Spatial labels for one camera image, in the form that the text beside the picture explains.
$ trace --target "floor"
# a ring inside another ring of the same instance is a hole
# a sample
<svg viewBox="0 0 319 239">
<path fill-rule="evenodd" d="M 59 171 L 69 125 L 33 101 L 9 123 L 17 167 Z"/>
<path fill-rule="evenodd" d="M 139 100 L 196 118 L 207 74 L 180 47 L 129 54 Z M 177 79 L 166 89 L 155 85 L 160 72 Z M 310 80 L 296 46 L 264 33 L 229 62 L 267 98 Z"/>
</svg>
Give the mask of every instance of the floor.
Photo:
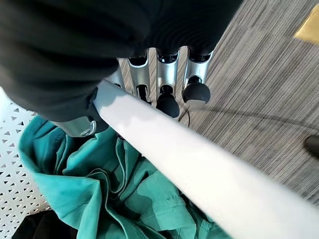
<svg viewBox="0 0 319 239">
<path fill-rule="evenodd" d="M 293 38 L 317 0 L 246 0 L 214 51 L 210 102 L 190 127 L 319 206 L 319 160 L 303 149 L 319 133 L 319 46 Z M 180 55 L 180 92 L 186 49 Z M 121 61 L 131 87 L 129 67 Z M 152 95 L 156 55 L 150 51 Z M 182 106 L 180 93 L 177 100 Z M 181 109 L 181 121 L 188 115 Z"/>
</svg>

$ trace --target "black shoe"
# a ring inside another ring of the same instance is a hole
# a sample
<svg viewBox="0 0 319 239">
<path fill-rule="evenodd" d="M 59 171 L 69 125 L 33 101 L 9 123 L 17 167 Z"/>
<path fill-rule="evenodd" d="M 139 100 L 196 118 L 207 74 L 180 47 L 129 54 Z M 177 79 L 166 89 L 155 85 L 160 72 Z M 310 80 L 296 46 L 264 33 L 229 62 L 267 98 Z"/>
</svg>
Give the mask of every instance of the black shoe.
<svg viewBox="0 0 319 239">
<path fill-rule="evenodd" d="M 304 141 L 304 147 L 313 156 L 319 159 L 319 135 L 311 135 Z"/>
</svg>

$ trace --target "black cable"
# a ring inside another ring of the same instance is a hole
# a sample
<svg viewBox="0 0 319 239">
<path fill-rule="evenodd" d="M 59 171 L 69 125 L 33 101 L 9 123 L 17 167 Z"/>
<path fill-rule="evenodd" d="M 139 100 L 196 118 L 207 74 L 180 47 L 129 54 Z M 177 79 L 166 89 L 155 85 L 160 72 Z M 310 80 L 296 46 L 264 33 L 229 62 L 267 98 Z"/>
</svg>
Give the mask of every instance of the black cable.
<svg viewBox="0 0 319 239">
<path fill-rule="evenodd" d="M 294 124 L 294 125 L 297 125 L 300 127 L 306 127 L 309 129 L 314 129 L 314 130 L 319 131 L 319 127 L 315 124 L 312 124 L 312 123 L 304 123 L 300 120 L 282 118 L 282 117 L 277 117 L 277 116 L 270 116 L 270 115 L 256 113 L 256 112 L 245 112 L 245 111 L 239 111 L 239 110 L 224 109 L 221 107 L 208 107 L 208 106 L 204 106 L 200 110 L 201 111 L 208 111 L 208 112 L 216 112 L 216 113 L 225 113 L 225 114 L 231 114 L 231 115 L 242 115 L 242 116 L 246 116 L 246 117 L 256 117 L 259 119 L 274 120 L 274 121 L 278 121 L 278 122 L 290 123 L 290 124 Z M 178 122 L 180 122 L 185 117 L 186 114 L 188 114 L 188 127 L 190 127 L 190 113 L 189 113 L 188 109 L 184 108 L 184 112 L 180 115 Z"/>
</svg>

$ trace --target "yellow object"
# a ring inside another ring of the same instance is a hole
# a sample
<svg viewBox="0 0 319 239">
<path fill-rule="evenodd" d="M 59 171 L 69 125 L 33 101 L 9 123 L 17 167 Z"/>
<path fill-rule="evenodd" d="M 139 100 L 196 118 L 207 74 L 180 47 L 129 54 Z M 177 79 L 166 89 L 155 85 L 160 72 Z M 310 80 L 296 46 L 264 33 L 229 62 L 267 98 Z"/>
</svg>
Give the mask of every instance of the yellow object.
<svg viewBox="0 0 319 239">
<path fill-rule="evenodd" d="M 319 45 L 319 4 L 311 11 L 295 37 Z"/>
</svg>

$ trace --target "green cloth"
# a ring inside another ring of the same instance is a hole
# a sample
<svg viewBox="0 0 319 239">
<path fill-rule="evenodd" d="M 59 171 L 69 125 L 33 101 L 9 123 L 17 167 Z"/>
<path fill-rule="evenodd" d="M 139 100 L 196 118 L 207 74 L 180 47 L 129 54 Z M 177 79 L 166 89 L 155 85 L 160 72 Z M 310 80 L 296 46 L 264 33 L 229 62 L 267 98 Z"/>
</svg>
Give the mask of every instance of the green cloth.
<svg viewBox="0 0 319 239">
<path fill-rule="evenodd" d="M 79 239 L 229 238 L 111 128 L 71 138 L 36 117 L 19 148 L 40 191 Z"/>
</svg>

